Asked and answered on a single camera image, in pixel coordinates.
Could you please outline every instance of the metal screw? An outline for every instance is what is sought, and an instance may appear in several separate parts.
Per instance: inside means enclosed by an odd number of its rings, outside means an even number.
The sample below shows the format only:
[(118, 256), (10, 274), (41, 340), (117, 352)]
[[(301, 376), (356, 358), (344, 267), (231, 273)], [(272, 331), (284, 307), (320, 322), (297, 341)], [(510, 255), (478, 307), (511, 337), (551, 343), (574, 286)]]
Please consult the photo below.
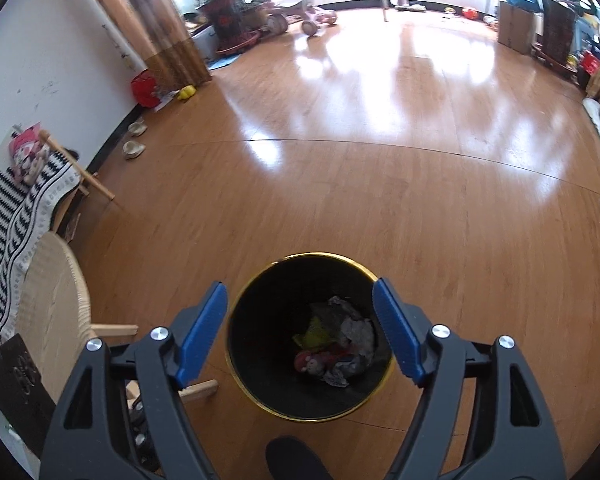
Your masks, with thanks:
[(445, 325), (434, 325), (431, 329), (431, 332), (433, 332), (434, 336), (439, 337), (440, 339), (445, 339), (451, 334), (451, 330), (449, 330), (449, 327)]
[(155, 341), (162, 341), (163, 339), (167, 339), (169, 335), (169, 330), (163, 326), (159, 326), (151, 330), (151, 339)]
[(498, 339), (498, 343), (503, 348), (513, 348), (516, 345), (516, 342), (513, 341), (513, 338), (508, 335), (501, 335)]
[(94, 337), (93, 339), (89, 339), (87, 341), (87, 350), (89, 352), (95, 352), (96, 350), (100, 350), (102, 348), (102, 339)]

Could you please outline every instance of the wooden stick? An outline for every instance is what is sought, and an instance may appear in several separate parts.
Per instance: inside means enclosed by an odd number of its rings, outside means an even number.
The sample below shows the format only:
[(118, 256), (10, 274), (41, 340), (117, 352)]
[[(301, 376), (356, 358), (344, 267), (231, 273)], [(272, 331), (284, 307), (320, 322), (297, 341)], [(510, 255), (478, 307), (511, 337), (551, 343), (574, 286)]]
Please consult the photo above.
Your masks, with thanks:
[(136, 335), (138, 333), (138, 325), (110, 325), (91, 323), (91, 330), (93, 330), (98, 337)]
[[(188, 386), (184, 390), (178, 392), (180, 400), (182, 402), (189, 402), (190, 400), (203, 399), (209, 395), (213, 395), (218, 390), (218, 381), (211, 379), (204, 383), (193, 384)], [(126, 405), (131, 409), (131, 406), (136, 399), (140, 396), (140, 388), (138, 387), (137, 381), (129, 381), (126, 385)]]
[(213, 395), (217, 390), (218, 381), (211, 379), (210, 381), (205, 381), (204, 383), (188, 386), (184, 390), (180, 390), (178, 394), (180, 395), (180, 400), (182, 402), (189, 402), (190, 400), (202, 399), (203, 397)]
[(386, 0), (380, 0), (382, 2), (382, 17), (384, 18), (384, 20), (386, 22), (388, 22), (389, 20), (386, 18), (386, 8), (387, 8), (387, 3)]
[(47, 144), (52, 150), (55, 152), (61, 153), (64, 155), (69, 163), (84, 177), (84, 179), (95, 187), (99, 192), (101, 192), (104, 196), (106, 196), (109, 200), (113, 200), (116, 196), (110, 192), (109, 189), (104, 187), (99, 180), (97, 180), (91, 173), (85, 170), (78, 161), (75, 160), (70, 153), (67, 152), (62, 146), (60, 146), (55, 140), (52, 139), (51, 135), (46, 130), (40, 130), (39, 133), (40, 140)]

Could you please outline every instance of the white wall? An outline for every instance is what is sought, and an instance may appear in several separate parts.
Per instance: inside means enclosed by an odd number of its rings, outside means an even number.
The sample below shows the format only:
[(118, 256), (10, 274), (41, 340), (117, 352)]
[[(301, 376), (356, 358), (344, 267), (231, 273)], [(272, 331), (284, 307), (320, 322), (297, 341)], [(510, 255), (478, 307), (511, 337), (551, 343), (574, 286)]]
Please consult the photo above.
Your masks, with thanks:
[(85, 166), (136, 104), (96, 0), (8, 0), (0, 12), (0, 145), (42, 122)]

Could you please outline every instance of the rug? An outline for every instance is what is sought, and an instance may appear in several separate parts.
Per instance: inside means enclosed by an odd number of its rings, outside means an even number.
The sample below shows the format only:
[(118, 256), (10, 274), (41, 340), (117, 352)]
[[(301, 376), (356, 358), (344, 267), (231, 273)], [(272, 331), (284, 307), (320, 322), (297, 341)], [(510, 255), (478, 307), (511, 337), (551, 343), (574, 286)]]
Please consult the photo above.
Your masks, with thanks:
[(231, 65), (231, 63), (233, 63), (240, 56), (241, 56), (241, 54), (234, 54), (233, 56), (221, 57), (220, 59), (216, 59), (216, 60), (212, 61), (211, 63), (209, 63), (208, 69), (215, 70), (216, 68), (222, 68), (223, 66)]
[(16, 184), (6, 145), (0, 150), (0, 345), (14, 335), (22, 283), (54, 209), (80, 183), (64, 156), (51, 153), (33, 186)]

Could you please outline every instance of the blue mat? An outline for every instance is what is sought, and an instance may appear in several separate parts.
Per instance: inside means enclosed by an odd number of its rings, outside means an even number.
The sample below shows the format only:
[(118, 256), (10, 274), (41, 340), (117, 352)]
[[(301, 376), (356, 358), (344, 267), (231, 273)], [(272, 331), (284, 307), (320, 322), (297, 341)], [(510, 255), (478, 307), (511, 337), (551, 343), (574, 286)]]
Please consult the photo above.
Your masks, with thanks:
[(240, 57), (240, 54), (234, 54), (233, 56), (223, 57), (216, 59), (208, 65), (209, 70), (215, 70), (216, 68), (222, 68), (223, 66), (231, 65), (236, 59)]

